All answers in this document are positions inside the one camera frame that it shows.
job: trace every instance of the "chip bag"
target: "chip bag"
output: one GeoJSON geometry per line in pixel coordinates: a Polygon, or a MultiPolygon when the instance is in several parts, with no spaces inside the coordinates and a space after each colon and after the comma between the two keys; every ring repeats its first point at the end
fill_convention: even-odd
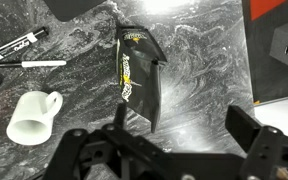
{"type": "Polygon", "coordinates": [[[161,113],[160,69],[167,62],[150,32],[141,26],[117,29],[117,73],[127,106],[151,121],[154,133],[161,113]]]}

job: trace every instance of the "pen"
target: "pen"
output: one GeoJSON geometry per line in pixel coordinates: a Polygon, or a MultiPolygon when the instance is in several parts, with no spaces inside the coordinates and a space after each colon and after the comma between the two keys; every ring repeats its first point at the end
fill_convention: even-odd
{"type": "Polygon", "coordinates": [[[42,27],[0,47],[0,60],[16,51],[23,49],[26,46],[31,45],[47,35],[48,30],[45,27],[42,27]]]}
{"type": "Polygon", "coordinates": [[[0,64],[0,68],[10,67],[40,67],[40,66],[64,66],[66,61],[24,61],[19,63],[4,63],[0,64]]]}

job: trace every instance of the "mug handle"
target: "mug handle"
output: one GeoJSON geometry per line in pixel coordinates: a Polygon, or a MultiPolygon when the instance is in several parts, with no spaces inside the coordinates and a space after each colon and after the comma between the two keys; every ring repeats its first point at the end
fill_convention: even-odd
{"type": "Polygon", "coordinates": [[[43,119],[52,119],[63,105],[63,96],[59,92],[54,91],[46,97],[45,101],[48,111],[43,115],[43,119]]]}

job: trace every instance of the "marble countertop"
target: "marble countertop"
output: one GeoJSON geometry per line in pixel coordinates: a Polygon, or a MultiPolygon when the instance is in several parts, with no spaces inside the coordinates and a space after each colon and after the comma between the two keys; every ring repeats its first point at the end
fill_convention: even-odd
{"type": "MultiPolygon", "coordinates": [[[[243,152],[224,127],[227,107],[253,115],[240,0],[109,0],[60,22],[44,1],[0,0],[0,46],[35,28],[50,35],[4,61],[65,59],[53,68],[0,69],[0,180],[26,179],[44,167],[61,136],[72,128],[89,132],[113,120],[121,101],[115,72],[116,23],[147,27],[164,51],[159,127],[128,110],[127,131],[169,152],[243,152]],[[18,145],[6,127],[20,96],[58,91],[64,105],[51,138],[37,146],[18,145]]],[[[96,166],[90,179],[112,175],[96,166]]]]}

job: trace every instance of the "black bag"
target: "black bag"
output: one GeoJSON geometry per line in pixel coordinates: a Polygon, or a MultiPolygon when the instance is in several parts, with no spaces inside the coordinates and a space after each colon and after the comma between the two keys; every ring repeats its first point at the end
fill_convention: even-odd
{"type": "Polygon", "coordinates": [[[154,133],[161,113],[160,68],[167,60],[150,32],[141,26],[117,29],[117,73],[127,106],[151,121],[154,133]]]}

